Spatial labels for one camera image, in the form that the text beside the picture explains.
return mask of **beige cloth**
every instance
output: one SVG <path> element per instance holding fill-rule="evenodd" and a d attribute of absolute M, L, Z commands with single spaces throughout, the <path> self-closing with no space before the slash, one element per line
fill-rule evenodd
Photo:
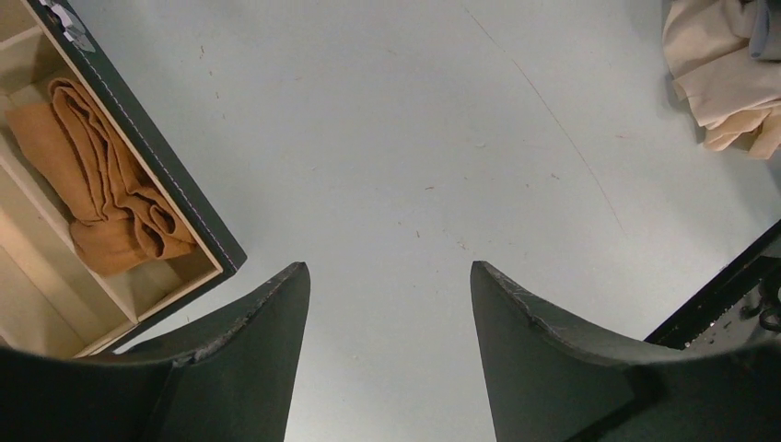
<path fill-rule="evenodd" d="M 756 3 L 676 0 L 664 28 L 664 55 L 679 99 L 705 127 L 705 147 L 723 150 L 757 135 L 749 156 L 769 158 L 781 144 L 781 64 L 752 60 Z"/>
<path fill-rule="evenodd" d="M 59 78 L 49 92 L 52 104 L 6 116 L 22 154 L 71 210 L 85 264 L 110 275 L 194 251 L 190 231 L 84 87 Z"/>

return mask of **gray floor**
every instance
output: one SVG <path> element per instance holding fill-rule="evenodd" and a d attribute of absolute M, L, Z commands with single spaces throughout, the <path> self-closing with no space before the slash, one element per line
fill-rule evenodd
<path fill-rule="evenodd" d="M 781 218 L 670 101 L 663 2 L 72 3 L 250 255 L 150 334 L 309 263 L 289 441 L 493 440 L 472 260 L 642 338 Z"/>

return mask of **beige fabric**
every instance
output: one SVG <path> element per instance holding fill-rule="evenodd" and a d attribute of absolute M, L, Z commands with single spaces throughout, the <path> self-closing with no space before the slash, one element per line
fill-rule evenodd
<path fill-rule="evenodd" d="M 115 274 L 195 250 L 195 241 L 97 103 L 77 82 L 49 86 L 52 104 L 6 114 L 22 154 L 76 219 L 71 236 L 94 271 Z"/>
<path fill-rule="evenodd" d="M 756 4 L 676 0 L 664 29 L 664 55 L 679 99 L 705 127 L 705 147 L 723 150 L 756 133 L 751 157 L 769 158 L 781 144 L 781 64 L 749 55 Z"/>

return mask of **white stitching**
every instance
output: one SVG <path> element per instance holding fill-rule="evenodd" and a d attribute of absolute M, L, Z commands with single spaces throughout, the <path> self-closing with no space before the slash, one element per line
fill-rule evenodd
<path fill-rule="evenodd" d="M 233 260 L 230 259 L 230 255 L 228 255 L 227 252 L 225 251 L 225 249 L 223 249 L 222 244 L 220 244 L 220 241 L 217 240 L 217 237 L 212 232 L 212 230 L 209 229 L 209 226 L 205 223 L 204 219 L 201 218 L 201 214 L 198 212 L 198 210 L 195 208 L 195 206 L 193 206 L 192 203 L 190 202 L 190 200 L 187 198 L 187 194 L 181 189 L 181 187 L 179 186 L 179 183 L 176 182 L 176 180 L 174 180 L 174 178 L 171 176 L 169 170 L 166 169 L 166 165 L 163 164 L 163 162 L 160 160 L 160 157 L 157 156 L 157 154 L 155 153 L 155 149 L 153 149 L 152 146 L 149 145 L 149 142 L 146 140 L 146 138 L 144 138 L 144 135 L 135 126 L 135 122 L 133 121 L 133 119 L 130 118 L 130 115 L 127 114 L 127 112 L 122 107 L 122 104 L 119 102 L 119 100 L 117 100 L 117 98 L 114 97 L 113 92 L 111 92 L 111 88 L 109 87 L 109 85 L 106 84 L 105 81 L 103 81 L 103 77 L 100 76 L 100 73 L 98 72 L 97 69 L 95 69 L 95 66 L 93 66 L 92 63 L 89 62 L 89 59 L 84 54 L 81 54 L 81 55 L 82 55 L 82 59 L 87 63 L 87 66 L 89 66 L 89 68 L 92 70 L 92 72 L 95 73 L 96 76 L 98 76 L 98 80 L 100 81 L 100 83 L 102 83 L 103 86 L 106 87 L 106 90 L 109 92 L 109 95 L 111 95 L 111 99 L 114 100 L 114 103 L 117 105 L 117 107 L 119 107 L 120 111 L 122 112 L 122 115 L 124 115 L 125 118 L 127 119 L 127 121 L 130 122 L 130 124 L 133 126 L 133 128 L 135 129 L 135 133 L 138 134 L 138 136 L 141 138 L 141 141 L 144 142 L 144 144 L 147 147 L 147 150 L 157 160 L 157 163 L 159 164 L 160 167 L 163 168 L 163 171 L 166 172 L 166 175 L 168 175 L 168 177 L 171 180 L 171 182 L 173 182 L 173 185 L 176 186 L 177 190 L 179 191 L 179 194 L 184 198 L 184 202 L 187 203 L 187 205 L 190 206 L 190 209 L 192 210 L 193 213 L 195 213 L 195 216 L 198 217 L 198 220 L 201 222 L 201 225 L 206 229 L 206 232 L 209 234 L 209 236 L 212 237 L 212 239 L 214 240 L 215 244 L 222 251 L 222 253 L 225 256 L 225 258 L 227 259 L 227 261 L 230 262 L 230 265 L 233 267 L 233 271 L 236 271 L 238 269 L 236 267 L 236 264 L 233 262 Z"/>

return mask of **scratch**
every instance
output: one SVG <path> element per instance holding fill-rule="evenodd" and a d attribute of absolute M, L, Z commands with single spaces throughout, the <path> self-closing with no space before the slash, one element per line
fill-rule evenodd
<path fill-rule="evenodd" d="M 580 149 L 578 149 L 578 148 L 577 148 L 577 145 L 575 144 L 575 142 L 574 142 L 574 141 L 572 141 L 572 137 L 571 137 L 571 136 L 569 136 L 569 133 L 566 131 L 566 129 L 564 128 L 564 126 L 561 124 L 561 122 L 559 122 L 559 119 L 558 119 L 558 118 L 556 118 L 556 116 L 555 116 L 554 112 L 551 110 L 551 107 L 550 107 L 550 106 L 548 106 L 548 103 L 547 103 L 547 102 L 545 101 L 545 99 L 542 97 L 542 94 L 540 93 L 540 91 L 539 91 L 539 90 L 537 90 L 537 87 L 536 87 L 536 86 L 534 86 L 534 83 L 531 83 L 531 80 L 529 79 L 529 76 L 527 76 L 527 75 L 526 75 L 526 73 L 525 73 L 525 72 L 523 72 L 523 68 L 521 68 L 521 67 L 520 67 L 520 64 L 518 64 L 518 62 L 516 62 L 516 61 L 515 61 L 515 59 L 512 59 L 512 61 L 513 61 L 513 64 L 515 65 L 515 67 L 517 67 L 517 68 L 518 68 L 518 71 L 520 72 L 520 74 L 521 74 L 521 75 L 522 75 L 524 78 L 526 78 L 526 81 L 529 83 L 529 86 L 531 86 L 531 88 L 532 88 L 532 89 L 534 89 L 534 93 L 535 93 L 535 94 L 537 94 L 537 97 L 538 97 L 538 98 L 540 99 L 540 101 L 542 102 L 542 105 L 543 105 L 543 106 L 545 106 L 545 109 L 547 109 L 547 110 L 548 110 L 548 113 L 550 113 L 550 114 L 551 114 L 551 117 L 553 117 L 553 118 L 554 118 L 554 121 L 556 122 L 556 124 L 558 124 L 558 126 L 559 126 L 559 129 L 561 129 L 561 130 L 562 130 L 562 133 L 564 134 L 564 136 L 566 137 L 566 139 L 567 139 L 567 140 L 569 140 L 569 144 L 570 144 L 570 145 L 571 145 L 571 146 L 572 146 L 572 147 L 575 149 L 575 151 L 577 152 L 577 155 L 580 157 L 580 160 L 581 160 L 581 161 L 583 161 L 583 164 L 585 164 L 585 165 L 586 165 L 586 168 L 589 170 L 589 174 L 591 174 L 591 178 L 593 178 L 593 179 L 594 179 L 594 182 L 596 182 L 596 183 L 597 183 L 597 186 L 600 188 L 600 192 L 602 192 L 602 196 L 605 198 L 605 202 L 607 202 L 607 204 L 608 204 L 608 207 L 610 207 L 610 209 L 611 209 L 611 212 L 612 212 L 612 215 L 613 215 L 613 217 L 615 217 L 615 222 L 616 222 L 616 223 L 618 223 L 618 227 L 621 229 L 621 231 L 624 233 L 624 235 L 626 235 L 626 230 L 624 229 L 624 225 L 623 225 L 623 224 L 621 224 L 621 220 L 618 218 L 618 214 L 616 214 L 616 212 L 615 212 L 615 207 L 613 207 L 613 206 L 612 206 L 612 203 L 610 202 L 610 198 L 608 198 L 608 194 L 607 194 L 607 192 L 605 191 L 605 188 L 603 188 L 603 187 L 602 187 L 602 183 L 601 183 L 601 182 L 600 182 L 600 180 L 597 178 L 597 174 L 596 174 L 596 173 L 594 173 L 594 169 L 592 169 L 592 168 L 591 168 L 591 165 L 588 163 L 588 161 L 586 161 L 586 158 L 585 158 L 585 157 L 583 157 L 583 154 L 580 152 Z"/>
<path fill-rule="evenodd" d="M 464 6 L 463 8 L 464 8 L 464 11 L 466 11 L 466 13 L 467 13 L 467 14 L 469 14 L 469 17 L 471 17 L 471 18 L 472 18 L 472 20 L 474 20 L 474 22 L 477 24 L 477 26 L 479 26 L 479 27 L 480 27 L 480 29 L 482 29 L 482 30 L 483 30 L 483 33 L 484 33 L 484 34 L 485 34 L 485 35 L 486 35 L 486 36 L 487 36 L 489 39 L 491 39 L 491 41 L 492 41 L 492 42 L 493 42 L 493 43 L 496 45 L 496 47 L 497 47 L 497 48 L 499 48 L 499 49 L 501 49 L 501 50 L 502 50 L 502 52 L 504 52 L 504 53 L 507 53 L 507 51 L 505 51 L 505 48 L 503 48 L 503 47 L 499 46 L 499 43 L 497 43 L 497 42 L 496 42 L 496 40 L 494 40 L 494 37 L 491 37 L 491 34 L 489 34 L 487 30 L 485 30 L 485 27 L 483 26 L 483 24 L 481 24 L 481 23 L 480 23 L 480 21 L 478 21 L 478 19 L 477 19 L 477 18 L 475 18 L 475 17 L 474 17 L 474 15 L 473 15 L 471 12 L 469 12 L 469 9 L 467 9 L 467 7 L 466 7 L 466 6 Z"/>

